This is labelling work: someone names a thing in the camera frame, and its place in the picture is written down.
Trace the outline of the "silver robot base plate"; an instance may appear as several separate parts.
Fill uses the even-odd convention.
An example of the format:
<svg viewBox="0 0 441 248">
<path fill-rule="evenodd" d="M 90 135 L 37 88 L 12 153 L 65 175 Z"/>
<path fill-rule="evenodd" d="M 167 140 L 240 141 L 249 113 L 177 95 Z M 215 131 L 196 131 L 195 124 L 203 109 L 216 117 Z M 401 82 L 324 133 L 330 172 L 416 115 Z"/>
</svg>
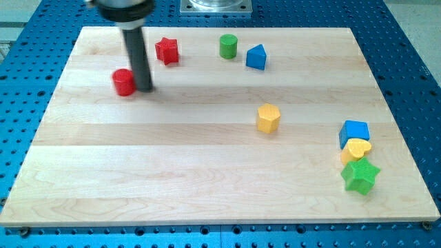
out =
<svg viewBox="0 0 441 248">
<path fill-rule="evenodd" d="M 180 13 L 198 14 L 251 14 L 252 0 L 180 0 Z"/>
</svg>

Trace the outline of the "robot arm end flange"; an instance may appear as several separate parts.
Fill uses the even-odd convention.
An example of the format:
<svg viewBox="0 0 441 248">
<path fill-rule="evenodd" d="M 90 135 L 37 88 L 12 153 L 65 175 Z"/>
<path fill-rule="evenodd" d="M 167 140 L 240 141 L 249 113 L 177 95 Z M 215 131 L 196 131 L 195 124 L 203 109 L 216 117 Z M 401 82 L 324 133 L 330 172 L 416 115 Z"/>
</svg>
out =
<svg viewBox="0 0 441 248">
<path fill-rule="evenodd" d="M 133 30 L 144 25 L 147 15 L 155 8 L 155 0 L 84 0 L 89 8 L 96 8 L 106 20 L 122 30 Z"/>
</svg>

